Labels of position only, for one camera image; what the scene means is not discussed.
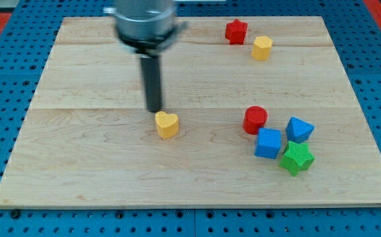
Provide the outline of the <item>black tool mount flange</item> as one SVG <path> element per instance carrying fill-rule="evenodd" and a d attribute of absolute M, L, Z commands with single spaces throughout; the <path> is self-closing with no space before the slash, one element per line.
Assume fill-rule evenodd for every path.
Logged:
<path fill-rule="evenodd" d="M 122 48 L 127 52 L 142 55 L 143 57 L 156 57 L 164 50 L 171 47 L 177 40 L 179 35 L 188 28 L 188 22 L 179 22 L 175 24 L 172 29 L 164 35 L 154 36 L 149 39 L 134 39 L 116 30 L 116 34 Z"/>

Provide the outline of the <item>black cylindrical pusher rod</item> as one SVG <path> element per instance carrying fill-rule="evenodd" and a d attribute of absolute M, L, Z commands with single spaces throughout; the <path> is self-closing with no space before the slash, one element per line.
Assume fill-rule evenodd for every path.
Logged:
<path fill-rule="evenodd" d="M 140 58 L 145 104 L 147 110 L 156 113 L 162 108 L 161 71 L 159 56 Z"/>

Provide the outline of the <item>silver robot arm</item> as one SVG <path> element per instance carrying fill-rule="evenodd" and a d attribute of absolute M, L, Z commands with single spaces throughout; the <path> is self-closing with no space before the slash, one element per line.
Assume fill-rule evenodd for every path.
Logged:
<path fill-rule="evenodd" d="M 176 21 L 176 5 L 172 0 L 114 0 L 103 12 L 115 19 L 120 42 L 140 57 L 147 110 L 160 111 L 163 107 L 161 53 L 178 39 L 188 23 Z"/>

